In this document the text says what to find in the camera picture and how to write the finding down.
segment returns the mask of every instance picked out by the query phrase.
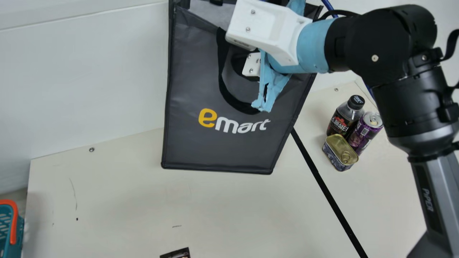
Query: gray shopping bag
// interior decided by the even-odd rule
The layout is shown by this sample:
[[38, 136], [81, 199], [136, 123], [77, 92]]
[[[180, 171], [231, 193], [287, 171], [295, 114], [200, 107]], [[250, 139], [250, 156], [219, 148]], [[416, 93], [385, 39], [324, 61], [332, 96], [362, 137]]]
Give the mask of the gray shopping bag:
[[[226, 42], [222, 29], [233, 9], [170, 1], [163, 168], [271, 174], [315, 79], [294, 74], [271, 113], [252, 108], [258, 82], [241, 74], [250, 52]], [[310, 18], [320, 11], [305, 8]]]

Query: purple can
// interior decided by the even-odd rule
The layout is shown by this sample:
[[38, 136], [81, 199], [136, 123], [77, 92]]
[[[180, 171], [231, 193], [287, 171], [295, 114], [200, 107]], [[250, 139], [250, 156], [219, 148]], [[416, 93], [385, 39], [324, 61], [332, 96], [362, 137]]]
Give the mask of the purple can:
[[382, 119], [378, 113], [365, 112], [347, 142], [360, 156], [371, 140], [381, 131], [382, 127]]

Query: blue protective cover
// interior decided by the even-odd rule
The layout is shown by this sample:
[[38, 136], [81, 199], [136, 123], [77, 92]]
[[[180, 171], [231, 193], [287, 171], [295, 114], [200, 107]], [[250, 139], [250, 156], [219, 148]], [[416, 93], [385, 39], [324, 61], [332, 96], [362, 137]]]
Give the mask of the blue protective cover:
[[[287, 7], [302, 15], [306, 1], [290, 0]], [[271, 112], [274, 102], [289, 81], [292, 73], [327, 73], [324, 45], [328, 28], [335, 19], [328, 19], [306, 25], [298, 37], [296, 66], [281, 66], [271, 55], [261, 53], [260, 84], [258, 98], [252, 107], [260, 111]]]

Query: white tabletop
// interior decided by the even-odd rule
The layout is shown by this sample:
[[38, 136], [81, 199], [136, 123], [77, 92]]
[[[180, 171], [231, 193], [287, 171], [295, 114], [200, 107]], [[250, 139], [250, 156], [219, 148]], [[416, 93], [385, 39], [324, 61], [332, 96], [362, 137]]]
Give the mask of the white tabletop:
[[[359, 91], [311, 93], [295, 128], [367, 254], [403, 257], [425, 230], [405, 155], [381, 132], [337, 172], [320, 149]], [[291, 137], [269, 176], [164, 170], [161, 151], [157, 129], [34, 159], [23, 257], [358, 257]]]
[[408, 155], [389, 143], [385, 130], [344, 172], [320, 151], [333, 112], [354, 94], [366, 99], [366, 111], [377, 111], [354, 83], [340, 85], [311, 93], [295, 129], [367, 255], [406, 257], [426, 230]]

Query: bottle cap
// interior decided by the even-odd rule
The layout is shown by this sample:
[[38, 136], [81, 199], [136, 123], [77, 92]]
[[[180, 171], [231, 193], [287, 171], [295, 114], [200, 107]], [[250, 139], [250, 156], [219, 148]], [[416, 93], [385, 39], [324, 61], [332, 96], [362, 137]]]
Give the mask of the bottle cap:
[[347, 105], [353, 110], [362, 109], [365, 105], [365, 99], [359, 95], [352, 95], [347, 101]]

